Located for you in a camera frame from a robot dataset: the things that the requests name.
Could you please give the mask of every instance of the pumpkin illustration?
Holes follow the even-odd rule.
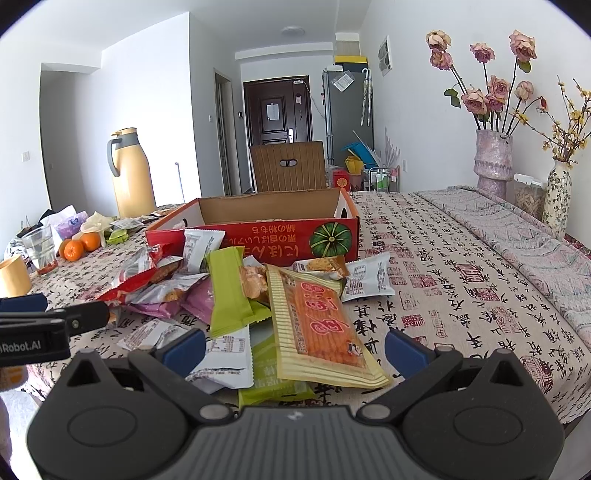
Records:
[[[310,249],[315,257],[345,255],[352,243],[351,230],[339,222],[320,225],[310,237]]]

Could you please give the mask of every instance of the doorway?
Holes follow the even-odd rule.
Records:
[[[249,145],[312,141],[308,76],[244,84]]]
[[[215,72],[217,140],[224,195],[241,195],[232,82]]]

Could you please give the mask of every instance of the pink rose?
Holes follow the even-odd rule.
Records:
[[[491,112],[502,112],[505,104],[501,102],[497,97],[495,97],[492,93],[486,95],[486,103],[488,104],[488,109]]]
[[[511,51],[517,56],[517,60],[526,62],[538,58],[535,54],[534,37],[528,37],[519,30],[514,30],[509,35],[509,39],[511,40]]]
[[[468,93],[464,93],[461,99],[470,113],[486,115],[488,111],[486,98],[480,89],[468,89]]]
[[[497,98],[497,100],[499,100],[502,103],[505,103],[507,97],[509,96],[509,89],[511,88],[511,84],[506,80],[497,78],[494,75],[492,75],[491,79],[488,81],[487,87],[488,91],[492,93]]]
[[[434,49],[431,51],[431,65],[439,70],[449,70],[453,65],[452,56],[446,51]]]
[[[495,52],[486,43],[474,43],[474,45],[470,45],[470,51],[480,63],[487,63],[495,59]]]
[[[531,82],[528,82],[527,80],[522,80],[517,84],[517,87],[515,88],[515,95],[519,100],[522,100],[523,102],[529,100],[533,94],[534,86]]]
[[[431,30],[427,34],[427,44],[432,50],[447,50],[452,44],[452,39],[443,30]]]

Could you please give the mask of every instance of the yellow snack package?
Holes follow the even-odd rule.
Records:
[[[390,383],[359,340],[339,294],[341,284],[268,265],[277,342],[277,377],[340,387]]]
[[[252,370],[255,384],[238,390],[239,408],[265,400],[301,401],[314,398],[314,392],[306,382],[277,378],[275,335],[252,347]]]

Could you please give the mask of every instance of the red cardboard box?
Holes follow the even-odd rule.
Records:
[[[359,213],[340,188],[195,199],[148,227],[148,244],[172,244],[171,255],[182,255],[179,223],[224,230],[222,247],[243,245],[245,256],[280,267],[339,254],[350,262],[359,252]]]

